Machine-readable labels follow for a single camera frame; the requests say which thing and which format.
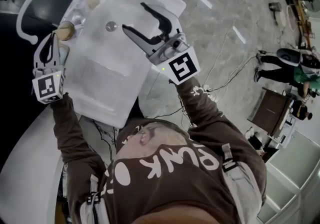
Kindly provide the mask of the person's right forearm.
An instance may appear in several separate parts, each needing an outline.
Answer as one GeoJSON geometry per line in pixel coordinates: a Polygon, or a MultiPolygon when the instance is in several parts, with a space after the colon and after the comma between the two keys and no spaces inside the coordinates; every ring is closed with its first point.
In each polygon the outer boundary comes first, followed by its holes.
{"type": "Polygon", "coordinates": [[[217,129],[228,123],[228,119],[219,111],[217,104],[204,93],[203,87],[195,77],[175,85],[179,98],[191,122],[190,133],[206,128],[217,129]]]}

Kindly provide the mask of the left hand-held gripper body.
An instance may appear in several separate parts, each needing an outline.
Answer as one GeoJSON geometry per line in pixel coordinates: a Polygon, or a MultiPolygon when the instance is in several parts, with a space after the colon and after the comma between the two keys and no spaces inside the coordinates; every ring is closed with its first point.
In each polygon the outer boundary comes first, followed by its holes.
{"type": "Polygon", "coordinates": [[[32,86],[37,100],[42,104],[50,104],[63,98],[65,82],[65,66],[38,67],[34,65],[32,86]]]}

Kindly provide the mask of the standing floor fan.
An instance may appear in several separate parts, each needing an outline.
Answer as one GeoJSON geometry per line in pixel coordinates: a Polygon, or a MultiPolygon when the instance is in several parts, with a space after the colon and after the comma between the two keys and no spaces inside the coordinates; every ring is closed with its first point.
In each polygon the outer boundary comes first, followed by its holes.
{"type": "Polygon", "coordinates": [[[316,13],[320,11],[320,0],[302,0],[304,6],[310,12],[316,13]]]}

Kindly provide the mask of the person's left forearm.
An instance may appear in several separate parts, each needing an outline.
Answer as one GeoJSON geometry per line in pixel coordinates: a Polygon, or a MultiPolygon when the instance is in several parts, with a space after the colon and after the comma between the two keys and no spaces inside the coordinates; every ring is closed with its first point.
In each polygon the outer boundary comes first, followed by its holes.
{"type": "Polygon", "coordinates": [[[54,135],[57,138],[57,147],[61,152],[74,150],[84,137],[80,127],[72,98],[65,93],[62,99],[50,104],[54,118],[54,135]]]}

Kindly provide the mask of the black bucket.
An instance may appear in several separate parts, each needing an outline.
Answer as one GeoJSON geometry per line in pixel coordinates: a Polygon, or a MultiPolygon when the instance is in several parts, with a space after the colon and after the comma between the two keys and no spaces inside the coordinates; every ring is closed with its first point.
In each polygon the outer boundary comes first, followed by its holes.
{"type": "Polygon", "coordinates": [[[282,5],[280,2],[270,2],[268,4],[268,8],[274,14],[282,11],[282,5]]]}

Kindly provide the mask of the white framed partition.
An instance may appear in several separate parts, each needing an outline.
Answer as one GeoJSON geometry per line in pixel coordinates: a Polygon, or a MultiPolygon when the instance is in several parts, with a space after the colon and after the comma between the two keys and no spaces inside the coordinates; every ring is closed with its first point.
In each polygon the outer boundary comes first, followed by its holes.
{"type": "Polygon", "coordinates": [[[266,167],[257,224],[320,224],[320,145],[295,131],[266,167]]]}

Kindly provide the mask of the white counter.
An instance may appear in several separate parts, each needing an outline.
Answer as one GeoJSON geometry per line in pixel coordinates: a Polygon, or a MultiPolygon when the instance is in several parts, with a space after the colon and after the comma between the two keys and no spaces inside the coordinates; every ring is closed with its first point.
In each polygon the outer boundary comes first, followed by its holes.
{"type": "Polygon", "coordinates": [[[0,172],[0,218],[5,224],[54,224],[63,170],[47,106],[8,156],[0,172]]]}

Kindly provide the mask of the white ceramic sink basin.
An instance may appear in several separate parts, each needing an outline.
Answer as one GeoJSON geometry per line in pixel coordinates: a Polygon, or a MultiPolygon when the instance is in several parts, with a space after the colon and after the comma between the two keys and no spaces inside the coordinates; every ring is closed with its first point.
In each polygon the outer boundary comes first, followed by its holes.
{"type": "Polygon", "coordinates": [[[159,33],[159,22],[142,3],[160,5],[180,16],[182,0],[73,0],[63,20],[76,32],[66,41],[64,90],[75,111],[101,123],[121,128],[152,64],[123,32],[134,27],[146,37],[159,33]]]}

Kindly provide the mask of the round wooden hoop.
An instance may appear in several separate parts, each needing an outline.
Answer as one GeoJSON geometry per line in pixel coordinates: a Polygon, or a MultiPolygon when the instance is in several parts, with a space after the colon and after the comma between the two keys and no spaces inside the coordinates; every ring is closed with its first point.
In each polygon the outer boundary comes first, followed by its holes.
{"type": "Polygon", "coordinates": [[[288,27],[292,32],[295,32],[299,29],[298,18],[291,5],[288,5],[286,7],[286,18],[288,22],[288,27]]]}

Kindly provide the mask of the brown wooden cabinet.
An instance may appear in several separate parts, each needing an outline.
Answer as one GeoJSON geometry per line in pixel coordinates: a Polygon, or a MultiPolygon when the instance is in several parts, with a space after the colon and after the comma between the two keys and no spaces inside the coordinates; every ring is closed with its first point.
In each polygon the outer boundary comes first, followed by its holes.
{"type": "Polygon", "coordinates": [[[247,120],[268,133],[278,135],[290,113],[293,100],[262,87],[262,92],[247,120]]]}

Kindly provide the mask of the marble pattern slab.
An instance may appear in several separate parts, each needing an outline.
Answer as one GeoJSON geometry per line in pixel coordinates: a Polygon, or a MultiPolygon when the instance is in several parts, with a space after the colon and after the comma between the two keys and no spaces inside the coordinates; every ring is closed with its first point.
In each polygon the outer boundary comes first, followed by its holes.
{"type": "Polygon", "coordinates": [[[85,140],[89,147],[100,155],[106,167],[116,156],[118,128],[82,115],[79,119],[85,140]]]}

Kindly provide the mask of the person's brown sweatshirt torso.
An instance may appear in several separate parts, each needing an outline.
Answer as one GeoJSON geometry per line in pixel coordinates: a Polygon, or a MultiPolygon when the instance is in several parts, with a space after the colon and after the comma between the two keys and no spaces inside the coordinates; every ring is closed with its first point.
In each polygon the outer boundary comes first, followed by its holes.
{"type": "Polygon", "coordinates": [[[185,134],[136,119],[109,167],[87,142],[61,152],[75,224],[252,224],[266,200],[266,166],[228,120],[185,134]]]}

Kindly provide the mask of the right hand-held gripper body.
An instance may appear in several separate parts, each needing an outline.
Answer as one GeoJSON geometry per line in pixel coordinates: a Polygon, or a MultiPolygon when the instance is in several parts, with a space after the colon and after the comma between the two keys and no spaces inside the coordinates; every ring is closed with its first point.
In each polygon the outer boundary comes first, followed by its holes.
{"type": "Polygon", "coordinates": [[[147,58],[176,85],[201,71],[195,50],[187,44],[186,35],[182,32],[170,38],[147,58]]]}

